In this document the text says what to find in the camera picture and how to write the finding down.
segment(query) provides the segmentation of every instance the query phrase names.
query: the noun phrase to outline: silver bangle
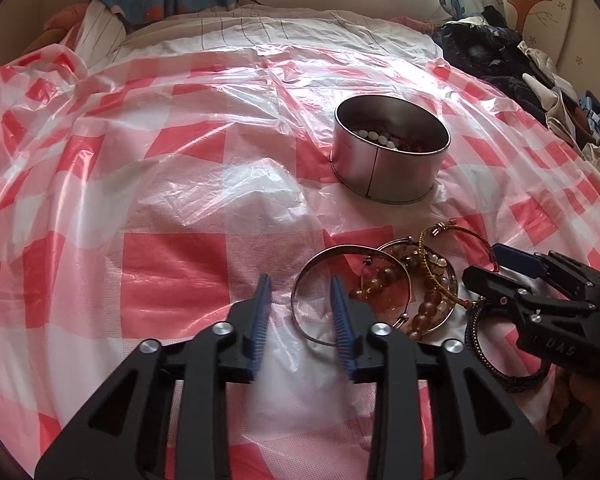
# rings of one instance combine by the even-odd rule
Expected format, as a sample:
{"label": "silver bangle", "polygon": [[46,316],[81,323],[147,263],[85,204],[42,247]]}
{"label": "silver bangle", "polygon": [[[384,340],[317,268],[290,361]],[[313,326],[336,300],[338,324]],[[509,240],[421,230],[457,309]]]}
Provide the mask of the silver bangle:
{"label": "silver bangle", "polygon": [[329,247],[328,249],[325,249],[325,250],[319,252],[313,258],[311,258],[306,263],[306,265],[302,268],[302,270],[300,271],[300,274],[298,274],[298,277],[296,278],[296,282],[294,283],[294,288],[291,291],[291,318],[293,320],[294,326],[296,327],[296,330],[302,337],[304,337],[305,339],[307,339],[313,343],[317,343],[318,345],[331,346],[331,347],[336,346],[335,343],[320,341],[319,339],[316,339],[315,337],[308,335],[307,332],[305,332],[304,330],[302,330],[302,328],[300,328],[300,323],[296,316],[296,293],[298,292],[298,286],[300,284],[300,281],[316,265],[322,263],[324,260],[327,260],[328,258],[333,258],[334,256],[344,256],[344,254],[360,254],[362,256],[370,256],[372,258],[380,258],[382,260],[385,260],[385,261],[388,261],[388,262],[394,264],[394,266],[397,267],[397,269],[400,269],[398,272],[402,272],[403,277],[406,277],[407,282],[409,283],[409,299],[407,300],[407,303],[404,305],[404,310],[403,310],[402,314],[400,314],[400,316],[398,316],[398,319],[394,322],[394,325],[393,325],[394,328],[399,328],[405,322],[407,307],[411,303],[411,299],[413,297],[413,290],[411,288],[411,277],[409,275],[409,272],[407,271],[406,267],[400,262],[400,260],[398,260],[397,258],[394,258],[390,254],[383,253],[382,251],[380,251],[378,249],[374,249],[372,247],[365,247],[365,246],[361,246],[361,245],[338,245],[335,247]]}

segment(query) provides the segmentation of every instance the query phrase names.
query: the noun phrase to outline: round metal container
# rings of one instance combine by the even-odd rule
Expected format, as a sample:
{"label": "round metal container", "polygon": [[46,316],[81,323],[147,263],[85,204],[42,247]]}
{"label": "round metal container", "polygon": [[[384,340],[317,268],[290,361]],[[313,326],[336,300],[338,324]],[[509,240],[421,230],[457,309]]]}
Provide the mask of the round metal container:
{"label": "round metal container", "polygon": [[[425,151],[385,148],[353,133],[359,130],[416,140]],[[331,166],[343,184],[371,200],[415,202],[433,187],[450,142],[444,124],[424,108],[396,97],[359,95],[336,108]]]}

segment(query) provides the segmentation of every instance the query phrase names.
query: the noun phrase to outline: bracelet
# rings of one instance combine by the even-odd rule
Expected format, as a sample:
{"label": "bracelet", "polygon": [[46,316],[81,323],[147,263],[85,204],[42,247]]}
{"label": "bracelet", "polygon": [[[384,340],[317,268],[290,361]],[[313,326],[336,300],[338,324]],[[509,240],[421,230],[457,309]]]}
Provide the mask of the bracelet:
{"label": "bracelet", "polygon": [[427,258],[426,258],[426,249],[424,247],[424,238],[429,233],[431,234],[431,236],[436,237],[440,233],[447,231],[447,230],[462,231],[463,233],[467,233],[468,235],[478,238],[478,240],[480,240],[481,243],[484,245],[484,247],[487,249],[489,259],[491,260],[491,263],[493,264],[494,272],[500,272],[500,266],[498,265],[498,262],[496,261],[496,255],[493,253],[493,249],[491,249],[491,245],[486,240],[486,238],[484,238],[483,236],[479,235],[478,233],[476,233],[474,231],[471,231],[471,229],[467,229],[466,227],[456,225],[455,220],[449,220],[447,222],[439,222],[438,224],[434,225],[433,227],[424,229],[420,233],[420,237],[418,238],[418,252],[420,253],[420,259],[424,266],[425,272],[427,273],[427,278],[430,280],[431,284],[434,286],[434,288],[437,291],[439,291],[446,298],[449,298],[450,300],[452,300],[455,303],[461,304],[462,306],[464,306],[467,309],[473,308],[478,304],[477,301],[462,300],[461,298],[458,298],[457,294],[454,294],[450,290],[448,290],[448,288],[441,286],[438,283],[438,281],[436,280],[435,275],[433,274],[433,272],[431,272],[431,269],[429,267],[429,262],[427,261]]}
{"label": "bracelet", "polygon": [[316,254],[313,258],[311,258],[304,265],[304,267],[300,271],[300,274],[298,274],[298,277],[296,278],[296,282],[294,283],[294,288],[291,291],[291,301],[290,301],[291,302],[291,318],[292,318],[292,321],[293,321],[293,324],[294,324],[296,330],[305,339],[307,339],[313,343],[317,343],[319,345],[331,346],[331,347],[336,346],[335,343],[321,341],[315,337],[308,335],[304,330],[302,330],[302,328],[300,327],[300,323],[298,321],[298,316],[296,316],[296,293],[298,292],[298,286],[300,284],[300,281],[302,280],[302,278],[304,278],[309,273],[309,271],[311,269],[313,269],[316,265],[320,264],[324,260],[327,260],[328,258],[333,258],[334,256],[343,256],[344,254],[361,254],[362,256],[369,256],[371,258],[380,258],[382,260],[388,261],[389,263],[393,264],[396,267],[398,274],[396,274],[395,270],[393,270],[389,267],[383,267],[382,269],[380,269],[380,271],[382,271],[382,276],[380,276],[379,278],[375,278],[375,281],[371,285],[373,287],[373,289],[371,290],[371,293],[375,293],[376,290],[378,292],[381,292],[382,288],[384,288],[384,286],[387,286],[387,285],[389,285],[397,280],[400,280],[402,278],[407,279],[407,282],[409,283],[409,299],[407,300],[407,303],[404,305],[403,312],[400,314],[400,316],[398,316],[398,319],[393,323],[394,328],[398,328],[400,325],[402,325],[404,323],[406,313],[407,313],[407,307],[411,303],[411,297],[413,295],[413,291],[411,288],[411,277],[410,277],[409,273],[407,272],[407,269],[395,257],[391,256],[390,254],[383,253],[382,251],[380,251],[378,249],[374,249],[372,247],[360,246],[360,245],[338,245],[335,247],[330,247],[328,249],[325,249],[325,250],[319,252],[318,254]]}
{"label": "bracelet", "polygon": [[478,323],[488,317],[503,317],[510,321],[512,316],[505,309],[495,309],[489,304],[478,303],[468,311],[468,320],[464,330],[464,342],[466,346],[474,353],[478,360],[493,375],[501,386],[508,392],[520,393],[531,390],[540,384],[547,377],[551,368],[551,363],[545,359],[540,361],[538,371],[527,376],[509,376],[502,373],[493,366],[480,348],[478,341]]}
{"label": "bracelet", "polygon": [[[413,238],[400,238],[392,240],[378,248],[394,256],[407,268],[410,274],[423,274],[424,266],[420,261],[418,244]],[[433,249],[424,246],[427,253],[427,259],[433,266],[431,269],[435,275],[436,281],[445,288],[450,289],[455,294],[458,293],[458,280],[454,268],[441,254]],[[418,306],[418,312],[415,316],[403,316],[404,322],[401,324],[402,331],[414,341],[421,341],[422,336],[429,334],[440,328],[451,316],[455,303],[451,300],[445,300],[440,292],[435,290],[431,280],[424,280],[424,298]]]}

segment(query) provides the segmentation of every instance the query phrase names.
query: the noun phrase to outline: silver bolt head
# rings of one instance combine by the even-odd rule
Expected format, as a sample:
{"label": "silver bolt head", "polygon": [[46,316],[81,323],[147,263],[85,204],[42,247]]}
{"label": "silver bolt head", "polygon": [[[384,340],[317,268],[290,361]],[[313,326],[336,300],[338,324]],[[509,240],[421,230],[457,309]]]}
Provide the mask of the silver bolt head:
{"label": "silver bolt head", "polygon": [[152,354],[160,349],[160,342],[155,339],[145,339],[140,343],[140,351],[143,354]]}
{"label": "silver bolt head", "polygon": [[391,333],[391,327],[387,323],[374,323],[371,325],[371,332],[376,335],[389,335]]}
{"label": "silver bolt head", "polygon": [[458,341],[458,339],[447,339],[442,343],[442,348],[444,348],[450,354],[459,354],[462,350],[464,350],[464,345]]}
{"label": "silver bolt head", "polygon": [[234,326],[226,321],[221,321],[213,325],[211,330],[216,335],[227,335],[234,331]]}

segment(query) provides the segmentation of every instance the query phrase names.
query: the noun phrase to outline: bed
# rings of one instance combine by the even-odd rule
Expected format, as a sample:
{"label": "bed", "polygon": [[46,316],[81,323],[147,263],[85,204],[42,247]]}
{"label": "bed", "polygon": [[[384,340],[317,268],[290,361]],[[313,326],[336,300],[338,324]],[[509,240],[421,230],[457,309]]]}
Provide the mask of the bed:
{"label": "bed", "polygon": [[[75,50],[0,67],[0,439],[30,474],[142,339],[192,337],[266,272],[262,372],[229,392],[234,478],[364,478],[374,391],[316,360],[290,322],[311,256],[453,218],[600,269],[600,176],[427,36],[351,11],[255,4],[129,35],[116,20],[93,2]],[[359,93],[406,98],[450,131],[424,200],[369,202],[334,177],[333,111]],[[487,263],[465,238],[434,248],[456,269]],[[463,327],[456,307],[427,342],[462,339]],[[482,344],[527,373],[538,363],[515,338],[498,324]],[[539,431],[552,381],[516,398]],[[426,478],[432,454],[429,438]]]}

